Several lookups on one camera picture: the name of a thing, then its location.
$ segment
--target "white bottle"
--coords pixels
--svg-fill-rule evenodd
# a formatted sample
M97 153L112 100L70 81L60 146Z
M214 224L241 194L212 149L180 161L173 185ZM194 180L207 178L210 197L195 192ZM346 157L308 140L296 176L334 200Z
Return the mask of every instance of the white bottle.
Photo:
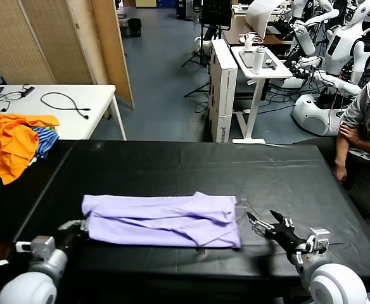
M266 50L267 48L265 46L257 46L257 49L255 50L254 64L252 70L254 74L258 74L261 72Z

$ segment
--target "black cable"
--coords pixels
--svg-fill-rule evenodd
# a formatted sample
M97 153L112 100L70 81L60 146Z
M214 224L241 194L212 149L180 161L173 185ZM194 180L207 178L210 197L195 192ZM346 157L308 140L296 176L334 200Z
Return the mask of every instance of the black cable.
M286 108L290 108L291 106L295 106L295 105L294 104L290 104L289 106L284 106L284 107L278 108L278 109L273 109L273 110L258 112L257 114L264 114L264 113L269 113L269 112L275 112L275 111L283 110L283 109L286 109Z
M73 105L75 106L75 108L58 108L58 107L56 107L56 106L52 106L51 104L48 104L47 102L45 102L44 100L43 100L43 97L45 97L45 96L48 96L48 95L51 95L51 94L58 94L58 95L62 95L62 96L64 96L64 97L67 97L72 103L73 103ZM66 94L64 94L64 93L60 93L60 92L48 92L48 93L45 93L43 96L41 96L40 97L40 101L42 102L42 103L44 103L46 106L49 106L50 108L52 108L52 109L56 109L56 110L66 110L66 111L68 111L68 110L74 110L74 111L77 111L77 113L80 115L80 116L82 116L83 118L85 118L85 119L88 119L89 117L88 117L88 115L84 115L84 114L82 114L80 111L90 111L91 109L89 109L89 108L78 108L77 107L77 103L70 97L70 96L68 96L68 95L66 95Z
M197 103L196 105L195 105L195 107L193 108L193 111L195 112L195 113L197 113L197 114L199 114L199 113L202 113L202 112L204 112L204 111L206 111L207 109L208 109L208 107L209 107L209 105L207 105L206 107L204 107L204 108L202 108L202 110L197 110L196 108L197 107L199 107L199 106L201 106L201 105L203 105L203 104L209 104L209 102L208 101L202 101L201 103Z

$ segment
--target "white table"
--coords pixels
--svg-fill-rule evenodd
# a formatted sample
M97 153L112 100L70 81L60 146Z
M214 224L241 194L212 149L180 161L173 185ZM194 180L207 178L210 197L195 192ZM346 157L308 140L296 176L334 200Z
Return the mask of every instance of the white table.
M120 127L123 139L126 134L123 127L115 97L114 85L31 85L35 89L26 97L11 101L9 110L5 113L23 115L54 115L60 125L56 127L60 139L89 139L102 115L110 107L110 113ZM21 85L0 85L4 87L2 94L14 91L22 91ZM90 108L90 111L81 111L88 115L88 119L80 116L75 110L56 110L40 101L40 97L48 92L60 92L70 96L78 108ZM59 94L51 94L44 97L45 102L58 108L74 108L73 103ZM6 107L6 103L0 103L0 110Z
M273 60L273 62L277 65L276 69L273 70L271 68L263 68L259 74L254 74L251 68L247 68L244 64L243 60L241 59L239 52L244 51L243 46L234 46L231 48L231 52L233 53L234 58L237 61L241 71L243 72L244 76L249 80L248 84L255 84L255 90L253 95L253 100L251 103L250 113L248 115L247 123L245 122L243 112L236 112L237 121L239 123L241 133L243 133L244 141L246 143L251 143L251 134L253 132L253 127L255 123L255 119L258 113L258 106L262 96L262 89L264 88L265 80L266 79L284 79L292 77L292 73L288 70L286 66L267 48L267 54Z

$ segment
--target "folded purple cloth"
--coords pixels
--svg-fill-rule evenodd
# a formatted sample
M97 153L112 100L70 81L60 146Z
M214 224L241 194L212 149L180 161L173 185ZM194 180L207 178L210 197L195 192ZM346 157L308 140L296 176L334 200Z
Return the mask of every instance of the folded purple cloth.
M85 195L89 237L114 244L240 248L234 196Z

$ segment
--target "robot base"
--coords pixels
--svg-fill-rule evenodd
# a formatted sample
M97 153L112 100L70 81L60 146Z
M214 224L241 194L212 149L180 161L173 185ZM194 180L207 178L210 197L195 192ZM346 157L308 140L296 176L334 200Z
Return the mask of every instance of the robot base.
M320 136L335 136L338 133L341 115L340 109L320 109L316 105L318 96L302 95L295 103L292 117L306 131Z
M290 77L287 79L271 79L270 84L275 86L282 87L283 89L300 89L303 85L303 79Z

